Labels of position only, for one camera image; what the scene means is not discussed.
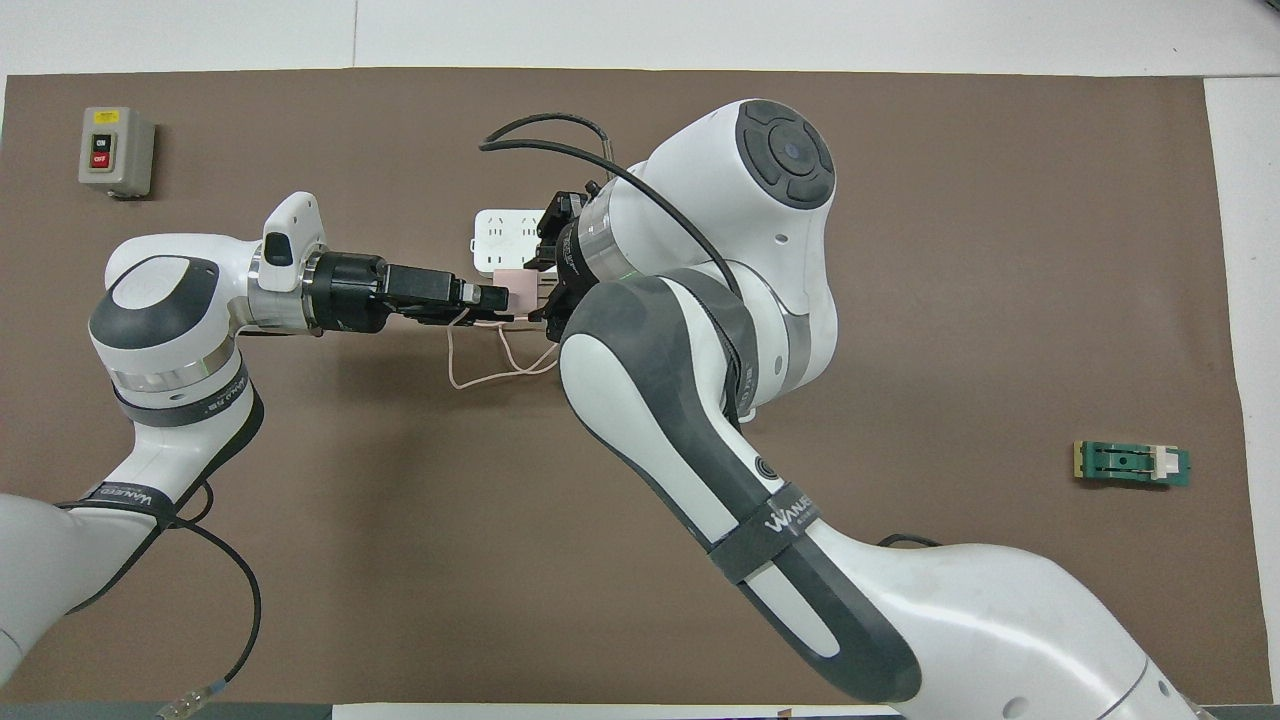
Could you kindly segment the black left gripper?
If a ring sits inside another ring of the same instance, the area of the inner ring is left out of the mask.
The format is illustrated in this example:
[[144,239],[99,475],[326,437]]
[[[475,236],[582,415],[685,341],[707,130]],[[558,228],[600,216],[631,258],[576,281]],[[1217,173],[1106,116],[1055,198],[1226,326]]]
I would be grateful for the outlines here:
[[390,314],[444,325],[474,305],[474,291],[449,272],[389,264],[374,255],[321,252],[305,282],[310,324],[378,333]]

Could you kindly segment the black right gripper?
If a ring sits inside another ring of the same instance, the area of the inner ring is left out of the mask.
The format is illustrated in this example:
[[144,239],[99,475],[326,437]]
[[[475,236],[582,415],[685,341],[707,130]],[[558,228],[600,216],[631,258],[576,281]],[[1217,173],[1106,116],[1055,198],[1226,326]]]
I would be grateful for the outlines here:
[[[524,264],[525,269],[536,272],[556,266],[556,287],[540,307],[530,311],[527,320],[544,324],[547,338],[557,345],[576,306],[599,283],[579,241],[577,218],[586,201],[586,193],[557,192],[536,224],[539,243],[534,255]],[[509,306],[509,290],[504,286],[468,284],[468,305],[477,309],[443,313],[442,324],[471,327],[517,319],[504,314]]]

